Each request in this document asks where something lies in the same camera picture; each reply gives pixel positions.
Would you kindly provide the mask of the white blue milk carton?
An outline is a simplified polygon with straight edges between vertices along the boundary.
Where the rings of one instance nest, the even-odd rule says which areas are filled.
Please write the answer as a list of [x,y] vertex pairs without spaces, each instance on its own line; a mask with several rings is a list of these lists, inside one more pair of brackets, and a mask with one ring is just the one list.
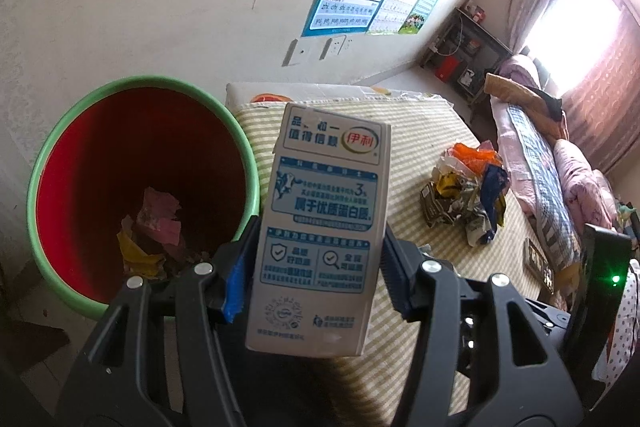
[[285,107],[257,247],[246,347],[358,357],[378,280],[390,125]]

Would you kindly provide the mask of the orange snack wrapper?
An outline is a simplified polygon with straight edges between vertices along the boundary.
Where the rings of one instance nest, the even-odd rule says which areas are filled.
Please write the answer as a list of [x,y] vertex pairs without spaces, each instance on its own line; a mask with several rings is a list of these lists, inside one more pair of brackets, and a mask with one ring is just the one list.
[[489,166],[502,167],[503,162],[499,154],[489,142],[478,147],[469,147],[463,143],[456,143],[450,148],[450,155],[460,160],[466,168],[477,176],[484,176]]

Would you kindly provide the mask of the yellow paper package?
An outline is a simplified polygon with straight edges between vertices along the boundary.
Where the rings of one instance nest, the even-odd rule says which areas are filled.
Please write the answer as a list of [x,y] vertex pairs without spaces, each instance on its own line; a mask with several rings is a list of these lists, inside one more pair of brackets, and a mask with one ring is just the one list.
[[134,220],[130,216],[126,216],[120,222],[117,240],[126,277],[142,277],[148,281],[166,279],[165,256],[149,255],[138,245],[137,235],[134,233]]

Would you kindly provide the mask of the blue plaid quilt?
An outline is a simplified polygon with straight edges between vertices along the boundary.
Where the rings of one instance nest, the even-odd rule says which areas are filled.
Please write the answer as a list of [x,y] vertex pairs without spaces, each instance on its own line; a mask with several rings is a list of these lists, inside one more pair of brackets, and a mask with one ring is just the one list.
[[534,213],[539,242],[552,267],[560,271],[580,259],[580,244],[573,221],[564,204],[558,169],[552,150],[524,109],[506,109],[518,136],[536,197]]

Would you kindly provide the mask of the pink paper box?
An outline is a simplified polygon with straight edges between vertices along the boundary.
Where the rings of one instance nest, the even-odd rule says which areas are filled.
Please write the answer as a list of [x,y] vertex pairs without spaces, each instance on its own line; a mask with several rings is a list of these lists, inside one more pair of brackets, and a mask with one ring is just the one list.
[[167,254],[175,256],[184,246],[181,222],[177,212],[181,206],[174,196],[153,187],[144,191],[143,202],[137,214],[138,230],[148,239],[162,246]]

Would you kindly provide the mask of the pink bed sheet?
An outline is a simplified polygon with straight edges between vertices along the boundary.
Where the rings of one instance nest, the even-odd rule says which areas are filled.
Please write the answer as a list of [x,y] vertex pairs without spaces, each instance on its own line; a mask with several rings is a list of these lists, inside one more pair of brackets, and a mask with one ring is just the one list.
[[511,191],[525,216],[530,221],[534,221],[536,215],[534,178],[526,160],[525,150],[518,134],[518,127],[512,122],[511,113],[518,113],[520,119],[524,121],[522,128],[525,130],[525,134],[532,134],[537,129],[520,106],[508,104],[494,96],[489,98],[489,102],[491,114],[494,117],[497,128],[498,153],[503,160],[506,171],[509,173]]

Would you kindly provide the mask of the dark blue snack bag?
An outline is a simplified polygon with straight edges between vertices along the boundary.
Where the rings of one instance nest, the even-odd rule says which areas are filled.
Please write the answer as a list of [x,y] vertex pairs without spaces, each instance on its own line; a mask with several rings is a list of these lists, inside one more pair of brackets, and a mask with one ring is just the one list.
[[503,226],[508,188],[509,176],[506,170],[500,166],[488,164],[480,187],[480,202],[494,231]]

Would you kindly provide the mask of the pink patterned curtain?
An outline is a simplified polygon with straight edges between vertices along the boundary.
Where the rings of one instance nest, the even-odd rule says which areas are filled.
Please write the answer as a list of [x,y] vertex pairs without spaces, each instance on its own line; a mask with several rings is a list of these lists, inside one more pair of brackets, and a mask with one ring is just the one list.
[[570,141],[609,173],[639,141],[639,24],[623,10],[614,41],[578,86],[562,96]]

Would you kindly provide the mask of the tan pillow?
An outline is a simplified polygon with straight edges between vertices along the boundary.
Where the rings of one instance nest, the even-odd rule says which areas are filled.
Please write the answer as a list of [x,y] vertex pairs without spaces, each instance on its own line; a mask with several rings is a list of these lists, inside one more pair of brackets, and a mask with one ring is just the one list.
[[560,98],[494,74],[486,75],[484,92],[506,104],[521,107],[538,132],[547,139],[570,139]]

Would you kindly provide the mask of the red container on shelf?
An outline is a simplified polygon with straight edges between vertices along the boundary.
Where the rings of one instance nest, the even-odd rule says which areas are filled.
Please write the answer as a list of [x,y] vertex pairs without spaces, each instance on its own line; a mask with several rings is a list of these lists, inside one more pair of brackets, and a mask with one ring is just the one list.
[[442,82],[448,82],[459,64],[460,60],[454,55],[446,56],[435,69],[435,76]]

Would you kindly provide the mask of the dark metal shelf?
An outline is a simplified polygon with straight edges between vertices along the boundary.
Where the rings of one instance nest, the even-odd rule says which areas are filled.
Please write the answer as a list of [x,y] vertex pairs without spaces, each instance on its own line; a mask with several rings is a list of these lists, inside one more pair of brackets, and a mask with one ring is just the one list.
[[473,106],[484,98],[487,74],[495,74],[513,55],[512,50],[462,9],[454,9],[444,29],[427,47],[421,66],[435,75],[435,69],[446,56],[454,55],[460,64],[447,86]]

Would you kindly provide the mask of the white wall socket left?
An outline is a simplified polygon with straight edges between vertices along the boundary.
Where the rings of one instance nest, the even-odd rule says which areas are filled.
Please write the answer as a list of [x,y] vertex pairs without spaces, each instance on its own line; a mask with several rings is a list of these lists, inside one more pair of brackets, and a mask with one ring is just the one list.
[[311,49],[311,40],[308,38],[293,39],[288,46],[285,57],[282,62],[283,67],[291,67],[304,64]]

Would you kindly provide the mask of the white wall socket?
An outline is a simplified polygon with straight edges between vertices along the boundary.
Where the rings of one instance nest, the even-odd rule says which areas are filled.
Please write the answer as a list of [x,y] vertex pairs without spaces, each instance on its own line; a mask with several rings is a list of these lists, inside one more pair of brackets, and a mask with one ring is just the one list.
[[304,64],[311,49],[311,40],[308,38],[293,39],[288,46],[285,57],[282,62],[283,67],[291,67]]
[[320,60],[324,61],[328,58],[339,56],[345,40],[345,35],[335,35],[326,40],[326,45],[321,52]]

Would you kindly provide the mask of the white wall socket middle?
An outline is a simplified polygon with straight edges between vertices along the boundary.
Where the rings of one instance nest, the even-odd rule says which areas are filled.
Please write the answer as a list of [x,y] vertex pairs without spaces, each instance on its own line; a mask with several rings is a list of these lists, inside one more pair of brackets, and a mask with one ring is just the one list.
[[339,56],[345,40],[345,35],[335,35],[326,40],[326,45],[321,52],[320,60],[324,61],[328,58]]

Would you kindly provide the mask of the green bordered wall poster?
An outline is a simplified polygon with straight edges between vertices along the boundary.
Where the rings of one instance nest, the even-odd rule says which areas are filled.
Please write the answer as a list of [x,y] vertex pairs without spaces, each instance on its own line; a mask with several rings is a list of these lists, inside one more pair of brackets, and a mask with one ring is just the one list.
[[431,16],[438,0],[418,0],[398,30],[399,35],[415,35]]

